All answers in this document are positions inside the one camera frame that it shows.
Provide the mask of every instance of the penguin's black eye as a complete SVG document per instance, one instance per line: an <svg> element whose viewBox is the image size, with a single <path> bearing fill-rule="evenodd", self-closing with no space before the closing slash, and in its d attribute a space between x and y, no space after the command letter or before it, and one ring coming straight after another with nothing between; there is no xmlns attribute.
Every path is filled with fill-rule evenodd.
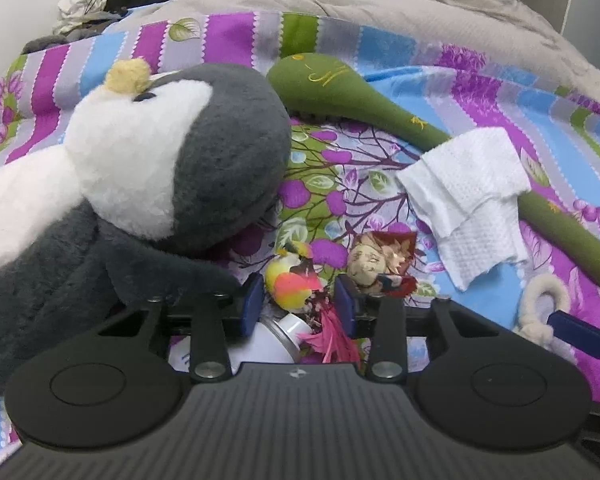
<svg viewBox="0 0 600 480"><path fill-rule="evenodd" d="M151 92L142 92L139 96L134 98L135 103L139 103L140 101L147 101L147 99L153 99L155 94Z"/></svg>

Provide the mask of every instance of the yellow star embroidery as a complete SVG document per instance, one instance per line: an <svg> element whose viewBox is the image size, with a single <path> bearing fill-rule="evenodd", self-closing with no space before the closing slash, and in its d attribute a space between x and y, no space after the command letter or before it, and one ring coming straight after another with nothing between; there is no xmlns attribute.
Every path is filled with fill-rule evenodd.
<svg viewBox="0 0 600 480"><path fill-rule="evenodd" d="M426 121L423 121L416 116L411 118L411 123L419 125L421 130L424 130L424 127L428 124Z"/></svg>

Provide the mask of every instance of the green handle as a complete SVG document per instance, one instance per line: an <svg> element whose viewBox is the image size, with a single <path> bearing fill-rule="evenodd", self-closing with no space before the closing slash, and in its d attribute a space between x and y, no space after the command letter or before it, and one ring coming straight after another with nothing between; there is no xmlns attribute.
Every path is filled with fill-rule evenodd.
<svg viewBox="0 0 600 480"><path fill-rule="evenodd" d="M335 57L294 54L271 67L267 78L289 110L372 124L423 152L450 139L391 102ZM600 286L600 240L534 191L518 197L518 213Z"/></svg>

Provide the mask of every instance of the gray plush fur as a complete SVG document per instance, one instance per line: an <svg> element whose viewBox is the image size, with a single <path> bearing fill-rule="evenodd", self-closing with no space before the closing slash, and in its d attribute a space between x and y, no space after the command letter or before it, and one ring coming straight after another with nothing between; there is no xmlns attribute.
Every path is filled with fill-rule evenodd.
<svg viewBox="0 0 600 480"><path fill-rule="evenodd" d="M105 319L117 298L81 203L0 268L0 394L24 361Z"/></svg>
<svg viewBox="0 0 600 480"><path fill-rule="evenodd" d="M240 287L238 280L222 267L165 253L102 219L99 225L100 254L115 291L125 304L156 297L173 304L189 287L200 293L223 294Z"/></svg>
<svg viewBox="0 0 600 480"><path fill-rule="evenodd" d="M211 101L180 148L174 176L174 234L158 246L185 256L260 218L275 199L291 150L285 107L266 78L236 64L201 64L165 76L208 82Z"/></svg>

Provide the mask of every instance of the gray fuzzy object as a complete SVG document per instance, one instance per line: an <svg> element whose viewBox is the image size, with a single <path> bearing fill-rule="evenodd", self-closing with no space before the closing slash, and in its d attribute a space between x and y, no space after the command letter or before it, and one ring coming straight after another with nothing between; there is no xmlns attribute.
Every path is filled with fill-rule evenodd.
<svg viewBox="0 0 600 480"><path fill-rule="evenodd" d="M0 394L18 365L98 325L119 301L171 302L189 287L231 293L239 286L227 270L195 257L275 200L290 152L288 115L255 70L203 64L152 89L181 79L208 82L213 93L173 168L173 233L140 239L84 200L0 267Z"/></svg>

